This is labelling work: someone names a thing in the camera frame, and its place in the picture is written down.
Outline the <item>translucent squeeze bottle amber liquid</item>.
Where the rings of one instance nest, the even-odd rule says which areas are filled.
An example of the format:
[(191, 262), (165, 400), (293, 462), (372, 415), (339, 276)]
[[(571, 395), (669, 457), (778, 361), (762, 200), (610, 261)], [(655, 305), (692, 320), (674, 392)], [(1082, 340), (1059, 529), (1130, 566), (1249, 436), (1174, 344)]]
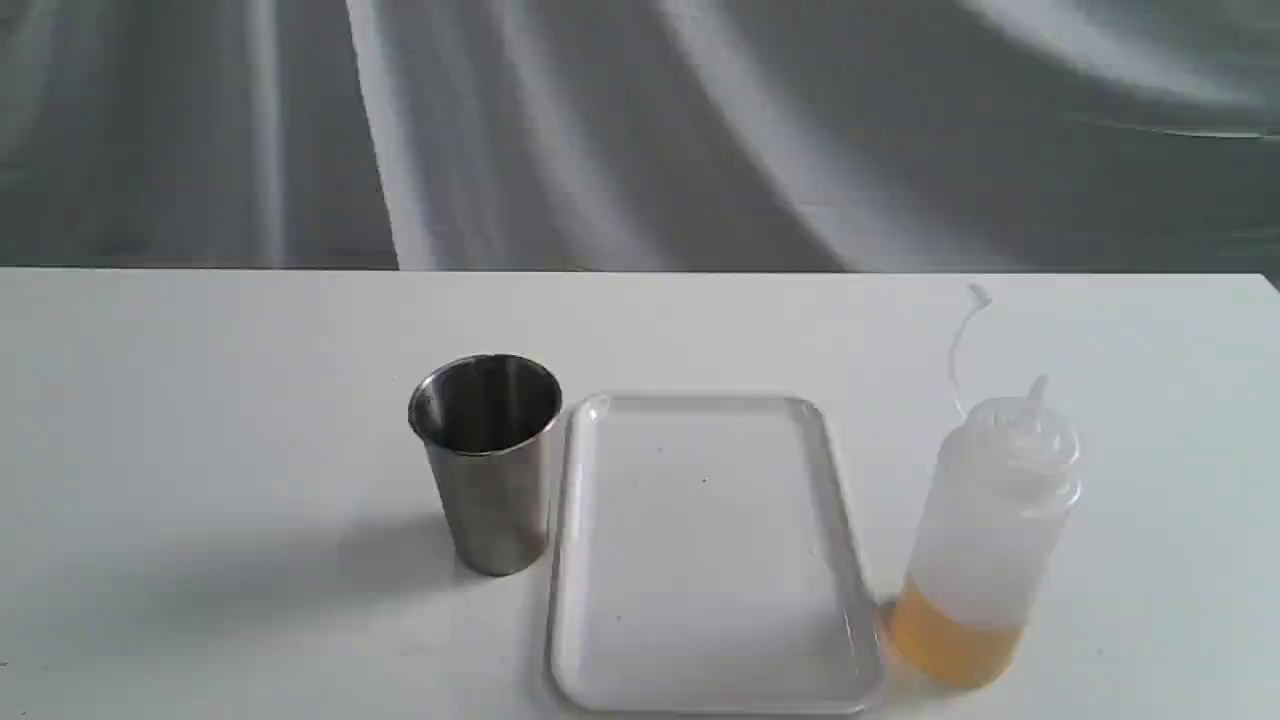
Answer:
[(887, 625), (899, 656), (951, 691), (989, 685), (1010, 666), (1082, 496), (1082, 443), (1047, 404), (1047, 375), (1019, 396), (965, 402), (960, 346), (969, 324), (992, 304), (978, 283), (968, 293), (972, 306), (947, 355), (960, 421), (937, 452)]

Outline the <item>stainless steel cup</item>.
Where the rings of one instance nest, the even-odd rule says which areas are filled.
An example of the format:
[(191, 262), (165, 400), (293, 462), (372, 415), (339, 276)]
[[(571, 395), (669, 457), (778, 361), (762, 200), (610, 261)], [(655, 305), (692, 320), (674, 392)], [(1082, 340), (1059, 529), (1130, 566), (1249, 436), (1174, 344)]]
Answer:
[(552, 436), (563, 409), (556, 375), (513, 354), (460, 357), (428, 374), (407, 407), (454, 551), (471, 570), (509, 577), (549, 543)]

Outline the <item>white plastic tray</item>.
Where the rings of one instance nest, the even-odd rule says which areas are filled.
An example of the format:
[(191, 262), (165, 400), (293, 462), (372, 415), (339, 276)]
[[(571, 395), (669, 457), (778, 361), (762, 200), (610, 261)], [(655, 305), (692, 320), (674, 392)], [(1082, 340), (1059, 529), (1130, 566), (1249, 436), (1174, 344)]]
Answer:
[(842, 717), (887, 662), (826, 419), (769, 395), (572, 413), (547, 662), (594, 714)]

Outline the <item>grey fabric backdrop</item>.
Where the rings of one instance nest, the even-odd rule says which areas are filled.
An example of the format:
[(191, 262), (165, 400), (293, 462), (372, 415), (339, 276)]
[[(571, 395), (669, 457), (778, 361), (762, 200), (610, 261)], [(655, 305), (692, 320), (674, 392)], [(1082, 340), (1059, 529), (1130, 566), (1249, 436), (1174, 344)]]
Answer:
[(5, 1), (3, 264), (1277, 279), (1275, 1)]

